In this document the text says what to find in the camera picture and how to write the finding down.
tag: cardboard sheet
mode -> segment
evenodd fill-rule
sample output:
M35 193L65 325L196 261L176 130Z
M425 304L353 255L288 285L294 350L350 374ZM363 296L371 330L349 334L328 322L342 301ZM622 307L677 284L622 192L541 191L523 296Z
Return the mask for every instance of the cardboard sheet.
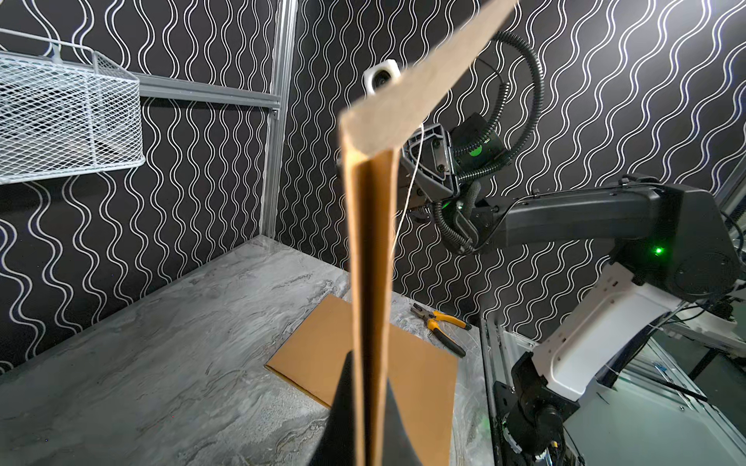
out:
M345 356L352 349L351 327L351 304L329 295L266 367L329 407ZM389 380L412 446L423 465L446 466L458 360L391 324L388 349Z

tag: folded cardboard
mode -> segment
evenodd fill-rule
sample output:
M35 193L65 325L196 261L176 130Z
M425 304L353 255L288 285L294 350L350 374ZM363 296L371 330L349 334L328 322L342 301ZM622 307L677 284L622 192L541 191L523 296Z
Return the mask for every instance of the folded cardboard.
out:
M404 428L423 465L446 466L458 360L448 351L389 325L388 374ZM345 356L352 349L351 326L350 303L329 295L266 367L329 407Z
M492 0L417 65L339 115L350 246L357 466L379 466L389 357L396 179L401 146L457 82L516 0Z

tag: aluminum frame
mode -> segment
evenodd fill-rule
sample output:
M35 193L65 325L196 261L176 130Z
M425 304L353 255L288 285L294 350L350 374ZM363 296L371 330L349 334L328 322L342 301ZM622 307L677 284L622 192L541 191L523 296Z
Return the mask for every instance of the aluminum frame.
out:
M715 202L723 211L731 213L744 195L746 195L746 157L741 157L723 186L715 193Z
M285 121L290 99L292 55L295 48L297 0L280 0L275 26L275 53L272 61L272 94L280 96L280 106L269 120L264 157L260 234L275 237L280 197L280 168L285 144Z
M142 97L172 98L176 100L210 102L212 104L245 105L249 107L280 108L280 97L234 87L217 86L155 75L134 73L140 80Z

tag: robotic arm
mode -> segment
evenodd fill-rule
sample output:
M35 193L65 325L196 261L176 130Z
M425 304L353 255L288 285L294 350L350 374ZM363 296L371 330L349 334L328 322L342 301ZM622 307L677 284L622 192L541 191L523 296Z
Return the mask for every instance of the robotic arm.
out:
M562 423L578 409L586 386L640 330L681 300L729 291L740 271L714 198L689 186L628 175L617 186L476 203L467 193L451 204L444 210L452 218L447 227L468 239L464 244L444 237L462 253L615 239L611 264L594 288L511 370L517 402L503 435L514 451L534 457L561 438Z
M516 48L530 69L533 104L523 133L507 148L495 132L507 83L501 84L488 121L473 114L452 131L425 126L402 148L398 208L427 215L423 207L429 204L455 254L567 239L615 240L611 265L595 287L511 370L517 402L503 435L516 454L537 457L562 437L562 423L614 355L681 300L729 291L741 261L715 200L701 189L628 174L617 186L534 192L518 200L485 196L479 179L510 163L521 149L536 127L544 89L541 64L525 41L508 32L492 40ZM398 70L391 73L387 66L393 65L385 62L364 74L367 92L395 78ZM412 177L417 189L408 194Z

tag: pliers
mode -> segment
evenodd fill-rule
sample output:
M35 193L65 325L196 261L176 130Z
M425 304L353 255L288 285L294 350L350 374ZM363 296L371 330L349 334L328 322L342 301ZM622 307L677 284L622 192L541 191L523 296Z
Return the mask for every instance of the pliers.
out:
M417 303L412 304L411 311L414 312L427 324L427 328L431 332L433 332L435 337L440 340L440 342L443 343L446 348L453 351L460 358L466 356L466 352L464 351L464 349L460 347L458 343L451 340L451 338L443 333L442 330L440 330L440 326L438 325L437 321L448 322L449 324L453 324L456 327L461 327L466 330L471 329L471 324L467 324L461 319L455 318L453 315L443 314L442 312L438 311L427 311L423 309L422 306L419 306Z

